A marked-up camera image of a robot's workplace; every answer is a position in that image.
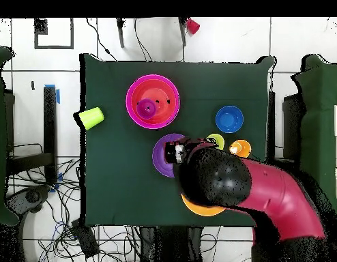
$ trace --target yellow cup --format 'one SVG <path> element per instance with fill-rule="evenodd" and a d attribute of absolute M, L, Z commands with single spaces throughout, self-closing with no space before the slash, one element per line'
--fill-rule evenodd
<path fill-rule="evenodd" d="M 210 134 L 207 138 L 213 138 L 216 140 L 218 149 L 223 150 L 224 148 L 224 139 L 220 134 Z"/>
<path fill-rule="evenodd" d="M 248 141 L 237 140 L 231 144 L 229 151 L 242 158 L 247 158 L 251 153 L 251 145 Z"/>
<path fill-rule="evenodd" d="M 94 127 L 104 120 L 104 116 L 99 107 L 83 111 L 78 114 L 86 130 Z"/>

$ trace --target dark green tabletop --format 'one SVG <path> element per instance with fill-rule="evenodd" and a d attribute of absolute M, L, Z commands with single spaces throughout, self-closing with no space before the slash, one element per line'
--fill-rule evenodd
<path fill-rule="evenodd" d="M 248 215 L 228 210 L 213 217 L 192 213 L 175 180 L 157 172 L 151 154 L 166 134 L 206 137 L 219 133 L 226 141 L 224 149 L 237 139 L 246 139 L 252 145 L 253 158 L 264 160 L 267 73 L 273 57 L 257 64 L 105 62 L 91 55 L 83 57 L 86 109 L 99 106 L 105 117 L 86 136 L 87 224 L 254 225 Z M 129 86 L 145 74 L 167 77 L 179 92 L 178 115 L 160 130 L 140 127 L 126 110 Z M 234 134 L 216 127 L 216 113 L 226 105 L 238 106 L 244 114 L 244 124 Z"/>
<path fill-rule="evenodd" d="M 301 170 L 316 179 L 337 213 L 334 134 L 337 63 L 325 63 L 317 55 L 310 55 L 305 58 L 304 71 L 295 80 L 307 110 L 301 122 Z"/>

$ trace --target red cup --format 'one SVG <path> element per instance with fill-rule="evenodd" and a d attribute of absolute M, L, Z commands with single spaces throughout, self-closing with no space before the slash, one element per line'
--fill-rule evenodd
<path fill-rule="evenodd" d="M 200 25 L 189 18 L 187 20 L 187 28 L 191 34 L 195 34 L 199 30 Z"/>

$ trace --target pink bowl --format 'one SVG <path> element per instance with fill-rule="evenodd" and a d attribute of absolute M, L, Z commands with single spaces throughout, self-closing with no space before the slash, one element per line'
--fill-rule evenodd
<path fill-rule="evenodd" d="M 164 121 L 161 121 L 159 123 L 148 123 L 145 119 L 140 118 L 136 114 L 136 112 L 134 112 L 133 105 L 132 105 L 132 95 L 134 93 L 134 90 L 144 81 L 148 81 L 148 80 L 152 80 L 152 79 L 156 79 L 156 80 L 165 82 L 172 89 L 172 91 L 174 93 L 174 96 L 175 96 L 175 108 L 174 108 L 172 114 L 167 119 L 165 119 Z M 133 121 L 135 123 L 137 123 L 138 125 L 140 125 L 141 127 L 149 128 L 149 129 L 152 129 L 152 130 L 163 128 L 163 127 L 167 126 L 168 124 L 170 124 L 178 114 L 178 110 L 179 110 L 178 90 L 177 90 L 176 86 L 174 86 L 174 84 L 169 79 L 167 79 L 166 77 L 163 77 L 163 76 L 157 75 L 157 74 L 144 75 L 144 76 L 138 78 L 128 89 L 128 92 L 126 94 L 126 109 L 128 111 L 128 114 L 130 115 L 131 119 L 133 119 Z"/>

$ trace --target orange plate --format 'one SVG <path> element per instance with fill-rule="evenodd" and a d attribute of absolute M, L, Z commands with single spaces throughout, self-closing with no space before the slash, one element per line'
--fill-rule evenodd
<path fill-rule="evenodd" d="M 189 200 L 187 200 L 187 198 L 182 195 L 182 199 L 184 204 L 186 204 L 186 206 L 189 208 L 190 211 L 194 212 L 195 214 L 198 214 L 200 216 L 205 216 L 205 217 L 209 217 L 209 216 L 215 216 L 221 212 L 223 212 L 226 208 L 223 207 L 203 207 L 203 206 L 199 206 L 199 205 L 195 205 L 192 202 L 190 202 Z"/>

